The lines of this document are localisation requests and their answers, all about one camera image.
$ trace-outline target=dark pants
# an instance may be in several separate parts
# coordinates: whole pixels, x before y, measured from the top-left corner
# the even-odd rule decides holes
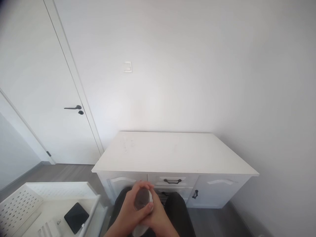
[[[114,221],[116,220],[123,202],[125,200],[126,193],[130,191],[132,188],[127,187],[124,188],[121,193],[119,194],[118,198],[115,201],[114,210],[110,219],[109,227],[113,225]],[[180,237],[196,237],[195,232],[192,226],[192,222],[188,213],[188,209],[185,205],[183,198],[178,193],[171,193],[166,200],[165,203],[165,211],[167,216],[169,217],[172,225],[178,232]],[[155,237],[155,233],[152,229],[148,229],[143,237]]]

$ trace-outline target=desk top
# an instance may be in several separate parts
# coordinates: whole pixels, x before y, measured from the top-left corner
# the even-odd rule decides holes
[[[118,132],[98,171],[259,175],[211,133]]]

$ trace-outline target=floor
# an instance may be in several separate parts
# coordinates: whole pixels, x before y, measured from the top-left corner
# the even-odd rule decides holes
[[[74,182],[87,181],[102,196],[105,205],[109,205],[107,195],[95,173],[93,165],[42,165],[36,167],[22,179],[15,181],[0,192],[0,202],[25,182]],[[197,237],[251,237],[247,227],[229,202],[222,209],[188,209]],[[106,232],[108,218],[105,220],[100,237]]]

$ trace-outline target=hand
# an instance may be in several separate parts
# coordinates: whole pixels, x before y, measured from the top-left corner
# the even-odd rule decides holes
[[[150,188],[154,209],[152,213],[141,221],[142,225],[149,226],[157,237],[179,237],[177,231],[169,220],[161,201],[154,191]]]
[[[122,208],[113,225],[109,228],[104,237],[125,237],[152,211],[154,204],[148,203],[144,208],[136,210],[134,207],[135,197],[141,188],[150,189],[154,186],[150,182],[139,181],[134,184],[131,191],[126,193]]]

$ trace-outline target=door handle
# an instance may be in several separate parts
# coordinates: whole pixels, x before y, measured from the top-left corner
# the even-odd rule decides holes
[[[195,191],[195,194],[192,196],[192,198],[196,199],[197,196],[198,196],[198,190]]]
[[[75,108],[64,108],[64,109],[81,109],[81,106],[77,105]]]
[[[164,179],[164,182],[168,183],[168,184],[178,184],[180,183],[182,180],[181,179],[178,179],[178,182],[176,183],[172,183],[172,182],[169,182],[167,179]]]

